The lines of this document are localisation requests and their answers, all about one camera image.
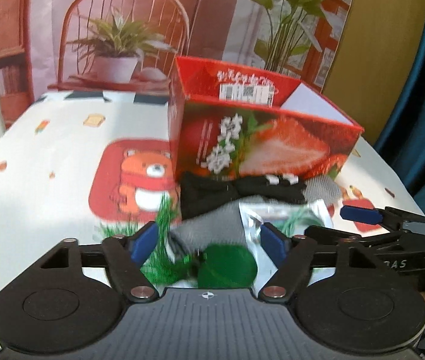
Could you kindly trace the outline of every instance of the red box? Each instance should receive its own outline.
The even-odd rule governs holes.
[[[220,100],[222,83],[273,85],[272,106]],[[312,109],[314,115],[282,105]],[[168,112],[176,179],[187,170],[216,179],[261,174],[334,178],[363,132],[301,80],[196,57],[176,57]]]

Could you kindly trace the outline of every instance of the printed backdrop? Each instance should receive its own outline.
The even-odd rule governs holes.
[[[175,54],[265,68],[300,77],[320,91],[350,5],[351,0],[0,0],[6,127],[47,90],[167,93]],[[111,24],[114,13],[141,23],[159,47],[140,47],[128,67],[131,77],[125,66],[96,58],[100,53],[88,43],[98,21]],[[78,39],[81,44],[72,43]],[[117,70],[126,81],[118,82]]]

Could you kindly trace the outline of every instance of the black cloth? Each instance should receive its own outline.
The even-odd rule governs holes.
[[[305,204],[302,181],[291,184],[278,176],[274,185],[265,176],[246,176],[233,181],[215,181],[185,172],[181,179],[181,214],[183,219],[206,214],[223,204],[247,196],[261,195],[289,204]]]

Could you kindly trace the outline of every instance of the potted plant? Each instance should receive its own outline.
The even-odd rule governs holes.
[[[92,36],[68,44],[82,50],[80,60],[94,55],[93,69],[101,81],[128,83],[137,63],[145,56],[157,58],[159,51],[176,52],[147,23],[124,18],[116,8],[111,9],[110,20],[107,16],[89,19],[89,32]]]
[[[312,45],[320,53],[317,39],[303,23],[307,16],[331,20],[322,9],[323,0],[252,0],[261,5],[269,20],[269,37],[257,39],[254,53],[264,69],[282,73],[290,57],[302,55]]]

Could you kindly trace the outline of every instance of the barcode label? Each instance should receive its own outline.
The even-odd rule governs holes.
[[[221,84],[219,98],[221,100],[242,101],[252,104],[273,105],[274,86]]]
[[[231,100],[233,98],[233,87],[229,85],[226,87],[226,100]]]
[[[243,97],[252,97],[252,96],[254,96],[254,86],[253,85],[244,85]]]

